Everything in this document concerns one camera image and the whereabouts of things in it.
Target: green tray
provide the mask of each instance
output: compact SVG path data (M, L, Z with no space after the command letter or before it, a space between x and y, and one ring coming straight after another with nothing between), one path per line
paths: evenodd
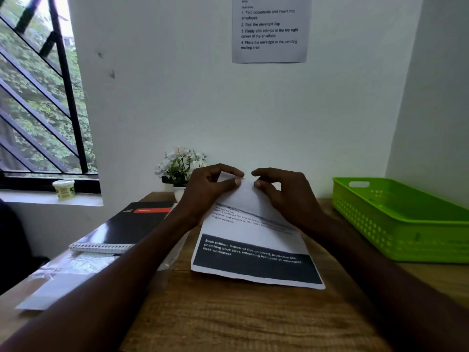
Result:
M392 260L469 263L469 210L384 178L334 178L334 208Z

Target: basket handle hole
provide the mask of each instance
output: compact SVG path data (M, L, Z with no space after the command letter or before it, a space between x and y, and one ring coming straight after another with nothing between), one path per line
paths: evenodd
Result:
M350 182L349 187L351 188L369 188L370 182Z

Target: potted plant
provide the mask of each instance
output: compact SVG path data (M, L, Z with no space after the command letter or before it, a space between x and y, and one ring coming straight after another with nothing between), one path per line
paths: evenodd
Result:
M156 167L155 174L165 184L172 184L174 196L178 202L184 194L192 172L207 165L205 154L186 147L176 147L171 153L165 153L165 159Z

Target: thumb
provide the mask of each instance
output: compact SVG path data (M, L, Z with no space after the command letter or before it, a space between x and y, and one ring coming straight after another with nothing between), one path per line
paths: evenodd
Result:
M278 195L280 194L280 191L275 189L271 183L265 182L263 180L256 180L254 182L254 187L267 195L271 202L276 201L278 199Z
M231 191L234 188L238 187L241 184L240 178L232 178L228 180L224 180L223 182L215 183L215 186L219 192L219 194L223 194L227 191Z

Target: paper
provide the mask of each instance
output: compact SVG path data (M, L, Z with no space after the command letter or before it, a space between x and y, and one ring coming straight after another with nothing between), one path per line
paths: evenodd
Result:
M219 181L229 177L222 173ZM300 233L247 180L209 212L191 269L265 284L325 288Z
M312 0L233 0L233 63L306 61Z
M74 273L57 274L52 280L47 281L31 296L27 297L16 309L45 310L94 275L95 274Z

